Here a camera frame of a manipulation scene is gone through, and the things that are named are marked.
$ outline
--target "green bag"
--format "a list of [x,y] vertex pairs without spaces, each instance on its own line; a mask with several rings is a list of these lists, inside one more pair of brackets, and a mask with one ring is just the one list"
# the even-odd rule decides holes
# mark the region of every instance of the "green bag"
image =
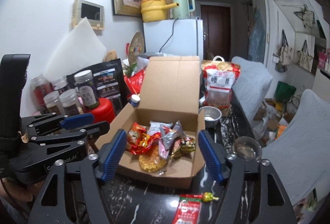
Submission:
[[294,86],[290,86],[285,82],[279,81],[275,90],[275,100],[277,102],[287,100],[293,96],[294,92],[296,92],[296,88]]

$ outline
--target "yellow chip bag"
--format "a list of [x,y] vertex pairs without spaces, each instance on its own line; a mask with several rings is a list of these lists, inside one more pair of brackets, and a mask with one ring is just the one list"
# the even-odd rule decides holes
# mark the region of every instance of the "yellow chip bag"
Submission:
[[143,170],[155,172],[166,165],[166,160],[159,156],[157,144],[152,146],[145,154],[139,156],[139,163]]

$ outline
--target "brown door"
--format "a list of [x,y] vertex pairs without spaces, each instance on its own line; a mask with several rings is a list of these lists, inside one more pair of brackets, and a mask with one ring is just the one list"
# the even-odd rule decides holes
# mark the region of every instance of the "brown door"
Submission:
[[204,59],[222,56],[230,61],[230,8],[201,5]]

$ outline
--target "cardboard clutter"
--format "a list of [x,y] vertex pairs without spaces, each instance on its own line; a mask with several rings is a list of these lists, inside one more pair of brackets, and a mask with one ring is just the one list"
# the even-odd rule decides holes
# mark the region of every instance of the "cardboard clutter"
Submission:
[[[197,138],[198,132],[205,129],[204,112],[198,114],[199,75],[197,56],[151,57],[140,93],[140,105],[135,109],[128,103],[110,124],[109,133],[101,136],[95,145],[100,149],[111,141],[118,129],[128,133],[134,122],[148,129],[151,120],[165,123],[179,120],[185,133]],[[162,175],[142,170],[138,156],[127,151],[117,172],[153,184],[188,189],[192,178],[203,166],[204,159],[197,144],[190,156],[170,160]]]

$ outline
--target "white refrigerator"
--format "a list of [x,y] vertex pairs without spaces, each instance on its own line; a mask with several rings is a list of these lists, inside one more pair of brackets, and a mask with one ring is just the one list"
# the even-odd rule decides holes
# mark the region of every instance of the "white refrigerator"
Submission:
[[203,21],[200,19],[174,19],[144,23],[147,53],[178,56],[199,56],[203,60]]

